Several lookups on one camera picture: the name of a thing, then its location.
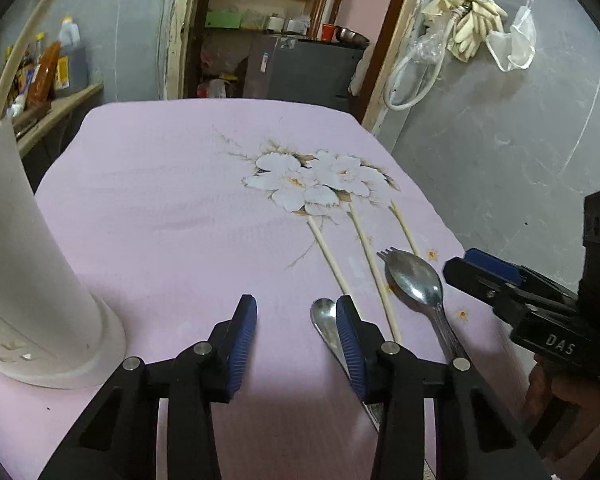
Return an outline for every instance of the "red cup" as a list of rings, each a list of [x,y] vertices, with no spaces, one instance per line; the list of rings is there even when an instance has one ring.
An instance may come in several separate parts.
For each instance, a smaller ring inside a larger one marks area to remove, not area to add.
[[[333,35],[336,32],[336,26],[331,23],[322,24],[322,40],[331,43],[333,41]]]

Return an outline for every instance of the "gray refrigerator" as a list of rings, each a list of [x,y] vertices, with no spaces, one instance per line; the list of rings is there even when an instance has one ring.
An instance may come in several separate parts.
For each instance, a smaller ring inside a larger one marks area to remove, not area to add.
[[[251,46],[242,96],[349,112],[347,89],[363,52],[361,48],[297,36],[257,36]]]

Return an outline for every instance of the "metal bowl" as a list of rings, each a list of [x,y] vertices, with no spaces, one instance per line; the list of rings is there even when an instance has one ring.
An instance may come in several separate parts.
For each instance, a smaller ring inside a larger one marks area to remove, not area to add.
[[[336,40],[338,40],[340,43],[359,46],[362,48],[368,47],[371,43],[359,32],[355,32],[354,30],[345,27],[336,27]]]

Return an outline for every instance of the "spoon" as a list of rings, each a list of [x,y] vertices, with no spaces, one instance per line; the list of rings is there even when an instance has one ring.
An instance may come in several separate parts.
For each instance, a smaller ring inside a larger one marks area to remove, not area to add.
[[[342,351],[338,327],[336,326],[336,304],[328,298],[315,300],[311,306],[311,321],[322,340],[327,343],[329,350],[331,350],[331,353],[333,353],[340,363],[340,366],[342,366],[344,373],[349,377],[347,361],[345,360],[344,352]],[[384,406],[382,404],[367,405],[364,403],[362,406],[371,419],[371,422],[376,427],[376,431],[379,431],[380,421],[382,420],[382,414],[384,413]]]
[[[423,313],[429,317],[440,334],[446,354],[451,355],[452,359],[468,359],[467,352],[446,318],[442,282],[436,269],[419,256],[394,247],[379,252],[378,256],[386,263],[389,274],[398,288],[424,307]]]

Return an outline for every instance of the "orange bottle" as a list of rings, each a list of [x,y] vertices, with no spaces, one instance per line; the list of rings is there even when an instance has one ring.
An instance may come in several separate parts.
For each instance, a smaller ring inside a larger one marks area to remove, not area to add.
[[[27,108],[39,105],[48,99],[49,91],[56,78],[59,57],[60,42],[56,41],[45,50],[40,58],[40,65],[36,69],[36,75],[27,96]]]

